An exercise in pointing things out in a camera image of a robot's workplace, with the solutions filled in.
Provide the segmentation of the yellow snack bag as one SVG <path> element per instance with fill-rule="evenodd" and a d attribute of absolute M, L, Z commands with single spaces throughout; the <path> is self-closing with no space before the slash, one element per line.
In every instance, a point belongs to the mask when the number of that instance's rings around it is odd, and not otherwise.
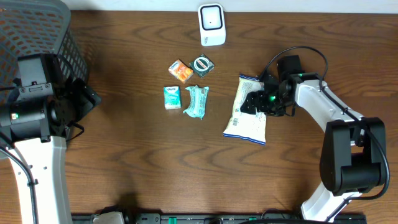
<path fill-rule="evenodd" d="M 223 132 L 224 137 L 238 138 L 256 144 L 266 144 L 266 115 L 263 112 L 247 114 L 241 112 L 248 93 L 264 89 L 264 84 L 257 78 L 239 75 L 239 85 L 233 102 L 231 118 Z"/>

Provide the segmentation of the teal wipes packet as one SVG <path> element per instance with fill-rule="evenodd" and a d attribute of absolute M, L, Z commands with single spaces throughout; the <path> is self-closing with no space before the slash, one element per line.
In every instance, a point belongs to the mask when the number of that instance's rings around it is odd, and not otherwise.
<path fill-rule="evenodd" d="M 186 90 L 190 94 L 190 104 L 187 109 L 183 111 L 184 114 L 192 118 L 203 119 L 206 111 L 206 100 L 209 92 L 209 87 L 188 86 Z"/>

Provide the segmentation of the dark green round-logo packet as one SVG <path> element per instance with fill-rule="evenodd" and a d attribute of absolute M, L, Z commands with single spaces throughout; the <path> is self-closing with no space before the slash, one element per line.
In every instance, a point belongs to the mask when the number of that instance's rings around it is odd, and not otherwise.
<path fill-rule="evenodd" d="M 200 77 L 205 77 L 214 69 L 214 63 L 205 55 L 201 54 L 194 61 L 190 62 L 190 68 Z"/>

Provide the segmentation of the orange tissue packet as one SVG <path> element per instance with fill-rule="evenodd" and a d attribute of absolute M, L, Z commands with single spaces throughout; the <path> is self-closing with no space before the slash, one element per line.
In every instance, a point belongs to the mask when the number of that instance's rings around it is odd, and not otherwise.
<path fill-rule="evenodd" d="M 180 59 L 177 59 L 169 67 L 169 73 L 178 80 L 180 80 L 182 83 L 186 83 L 187 80 L 189 80 L 190 77 L 194 74 L 194 71 L 190 67 L 185 65 Z"/>

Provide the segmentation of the teal Kleenex tissue packet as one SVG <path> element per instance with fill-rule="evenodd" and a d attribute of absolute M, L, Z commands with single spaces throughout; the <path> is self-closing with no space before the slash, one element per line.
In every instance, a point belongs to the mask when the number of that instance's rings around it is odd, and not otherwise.
<path fill-rule="evenodd" d="M 164 106 L 167 110 L 181 108 L 182 102 L 179 86 L 164 87 Z"/>

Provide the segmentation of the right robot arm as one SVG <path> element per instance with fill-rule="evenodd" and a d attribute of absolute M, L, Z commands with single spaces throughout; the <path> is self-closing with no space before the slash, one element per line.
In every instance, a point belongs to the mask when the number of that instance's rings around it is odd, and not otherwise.
<path fill-rule="evenodd" d="M 353 200 L 383 196 L 390 182 L 385 125 L 351 110 L 319 74 L 302 69 L 298 55 L 277 62 L 278 78 L 266 71 L 263 89 L 244 96 L 240 111 L 285 116 L 288 107 L 303 108 L 324 132 L 321 183 L 300 207 L 304 220 L 333 222 Z"/>

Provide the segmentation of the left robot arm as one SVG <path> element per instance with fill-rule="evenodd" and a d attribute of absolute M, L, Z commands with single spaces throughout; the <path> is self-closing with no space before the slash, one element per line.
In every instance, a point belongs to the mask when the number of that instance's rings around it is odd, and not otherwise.
<path fill-rule="evenodd" d="M 1 154 L 11 162 L 23 223 L 71 223 L 65 178 L 70 128 L 101 103 L 62 55 L 19 57 L 16 100 L 1 106 Z"/>

